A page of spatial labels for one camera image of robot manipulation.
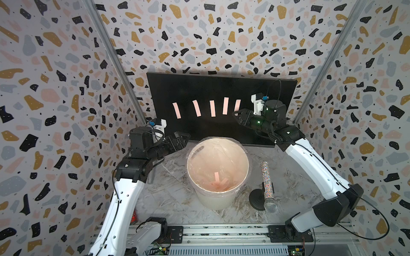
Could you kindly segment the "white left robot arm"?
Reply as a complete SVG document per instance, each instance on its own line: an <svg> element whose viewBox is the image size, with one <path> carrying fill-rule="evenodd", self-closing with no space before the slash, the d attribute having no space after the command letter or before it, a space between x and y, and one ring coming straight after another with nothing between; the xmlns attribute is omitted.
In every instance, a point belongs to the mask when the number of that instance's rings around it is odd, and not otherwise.
<svg viewBox="0 0 410 256"><path fill-rule="evenodd" d="M149 173L165 156L184 149L190 135L175 132L165 135L150 126L137 127L129 133L127 155L112 176L113 198L102 228L89 251L91 256L142 256L148 247L167 233L164 218L144 221L128 239L131 217Z"/></svg>

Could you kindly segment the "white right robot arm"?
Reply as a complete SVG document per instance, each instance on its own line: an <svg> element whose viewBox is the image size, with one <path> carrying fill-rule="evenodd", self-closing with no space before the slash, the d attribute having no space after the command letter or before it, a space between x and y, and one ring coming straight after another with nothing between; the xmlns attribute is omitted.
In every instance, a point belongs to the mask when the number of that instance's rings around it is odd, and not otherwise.
<svg viewBox="0 0 410 256"><path fill-rule="evenodd" d="M279 100L257 100L254 110L241 109L232 115L243 127L269 139L289 155L308 174L324 200L298 213L285 223L287 236L293 239L311 228L334 227L357 206L364 190L337 174L313 149L304 133L286 122L286 106Z"/></svg>

